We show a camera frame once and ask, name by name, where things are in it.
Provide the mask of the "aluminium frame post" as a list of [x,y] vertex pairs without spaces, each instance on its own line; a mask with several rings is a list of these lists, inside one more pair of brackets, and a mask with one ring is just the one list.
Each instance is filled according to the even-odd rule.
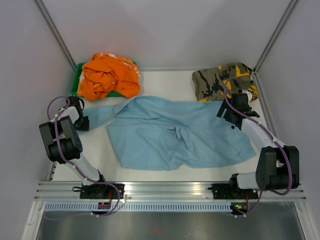
[[53,18],[51,17],[51,14],[49,13],[45,3],[43,0],[34,0],[33,1],[35,6],[37,7],[38,11],[40,12],[42,19],[46,23],[49,31],[51,32],[53,38],[57,42],[60,50],[62,51],[64,57],[66,58],[68,64],[70,65],[71,69],[76,72],[77,65],[65,43],[63,40],[60,31],[58,30]]
[[288,5],[286,6],[281,18],[279,19],[274,31],[272,32],[265,48],[263,49],[255,67],[253,68],[253,71],[255,73],[258,73],[258,71],[261,69],[263,63],[265,62],[266,58],[268,57],[270,51],[272,50],[274,44],[276,43],[278,37],[282,33],[286,23],[288,22],[289,18],[291,17],[293,11],[297,7],[299,0],[290,0]]

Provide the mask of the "aluminium front rail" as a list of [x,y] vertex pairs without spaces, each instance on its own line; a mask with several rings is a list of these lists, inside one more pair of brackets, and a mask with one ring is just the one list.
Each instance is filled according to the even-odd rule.
[[[132,202],[208,202],[213,201],[210,181],[200,182],[124,182],[121,192]],[[79,201],[80,194],[72,190],[80,181],[42,181],[36,187],[36,201]]]

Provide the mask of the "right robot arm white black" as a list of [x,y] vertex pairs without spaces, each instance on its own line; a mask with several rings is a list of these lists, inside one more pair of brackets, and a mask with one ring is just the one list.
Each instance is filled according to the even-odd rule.
[[256,170],[235,173],[229,179],[228,193],[240,198],[246,190],[272,191],[284,196],[300,185],[300,153],[277,139],[249,106],[247,93],[233,93],[224,99],[217,117],[244,132],[259,150]]

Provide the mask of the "orange trousers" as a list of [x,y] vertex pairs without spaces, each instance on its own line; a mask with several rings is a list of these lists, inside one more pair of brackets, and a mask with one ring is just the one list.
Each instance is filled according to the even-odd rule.
[[81,67],[76,94],[89,102],[110,93],[132,98],[141,89],[139,78],[140,70],[132,60],[113,53],[95,53]]

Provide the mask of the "camouflage folded trousers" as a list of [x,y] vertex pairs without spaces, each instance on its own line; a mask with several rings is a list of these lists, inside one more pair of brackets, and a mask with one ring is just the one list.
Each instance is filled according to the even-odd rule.
[[192,73],[195,97],[199,102],[222,101],[224,91],[228,98],[231,94],[247,91],[255,101],[259,97],[258,89],[251,79],[252,69],[241,62],[205,68]]

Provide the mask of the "right aluminium frame post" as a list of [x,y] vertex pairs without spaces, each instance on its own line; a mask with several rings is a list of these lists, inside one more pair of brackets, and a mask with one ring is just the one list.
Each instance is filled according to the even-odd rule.
[[290,0],[288,5],[286,6],[281,18],[279,19],[274,31],[272,32],[265,48],[263,49],[255,67],[253,68],[253,71],[255,73],[258,73],[258,71],[261,69],[263,63],[265,62],[266,58],[268,57],[270,51],[272,50],[274,44],[276,43],[278,37],[282,33],[286,23],[288,22],[289,18],[291,17],[293,11],[297,7],[299,0]]

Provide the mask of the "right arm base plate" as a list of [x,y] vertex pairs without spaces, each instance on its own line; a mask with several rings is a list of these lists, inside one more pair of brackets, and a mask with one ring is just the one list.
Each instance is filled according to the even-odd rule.
[[207,189],[212,192],[214,200],[257,200],[259,197],[252,189],[231,187],[228,183],[214,183]]

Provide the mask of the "light blue trousers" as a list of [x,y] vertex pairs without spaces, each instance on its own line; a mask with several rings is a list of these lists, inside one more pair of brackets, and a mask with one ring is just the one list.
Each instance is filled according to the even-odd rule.
[[219,168],[256,155],[249,137],[217,116],[221,101],[170,101],[137,96],[84,110],[89,127],[105,126],[124,168],[173,171]]

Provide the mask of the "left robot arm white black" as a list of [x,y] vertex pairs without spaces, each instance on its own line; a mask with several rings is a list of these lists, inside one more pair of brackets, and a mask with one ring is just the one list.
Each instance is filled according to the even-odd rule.
[[78,131],[90,130],[90,120],[83,113],[85,103],[76,96],[64,98],[66,105],[49,121],[39,125],[45,152],[51,162],[69,167],[81,180],[81,186],[72,191],[80,193],[81,199],[108,199],[111,188],[99,170],[83,155],[83,145]]

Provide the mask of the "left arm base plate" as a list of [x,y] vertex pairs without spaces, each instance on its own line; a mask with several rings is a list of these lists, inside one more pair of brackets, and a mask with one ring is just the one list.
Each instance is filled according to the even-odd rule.
[[80,199],[90,199],[90,200],[99,200],[99,199],[118,199],[117,190],[109,185],[105,184],[92,184],[92,185],[81,185],[72,187],[72,191],[75,193],[80,193]]

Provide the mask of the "green plastic bin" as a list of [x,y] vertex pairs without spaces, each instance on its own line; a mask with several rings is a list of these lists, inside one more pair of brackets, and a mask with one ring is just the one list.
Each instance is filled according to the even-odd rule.
[[[76,96],[76,97],[78,96],[78,94],[77,94],[78,85],[80,82],[80,75],[82,73],[82,67],[84,64],[85,64],[84,62],[81,62],[76,66],[75,74],[74,74],[72,84],[71,84],[70,94],[73,96]],[[106,97],[107,98],[112,98],[112,97],[118,98],[118,97],[123,97],[123,95],[121,95],[120,93],[118,93],[116,91],[112,91]]]

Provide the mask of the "left aluminium frame post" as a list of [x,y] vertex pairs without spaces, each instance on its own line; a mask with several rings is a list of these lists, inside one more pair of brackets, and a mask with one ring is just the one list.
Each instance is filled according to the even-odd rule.
[[70,65],[71,69],[76,72],[77,65],[65,43],[63,40],[60,31],[58,30],[53,18],[51,17],[51,14],[49,13],[45,3],[43,0],[34,0],[33,1],[35,6],[37,7],[38,11],[40,12],[42,19],[46,23],[49,31],[51,32],[53,38],[57,42],[60,50],[62,51],[64,57],[66,58],[68,64]]

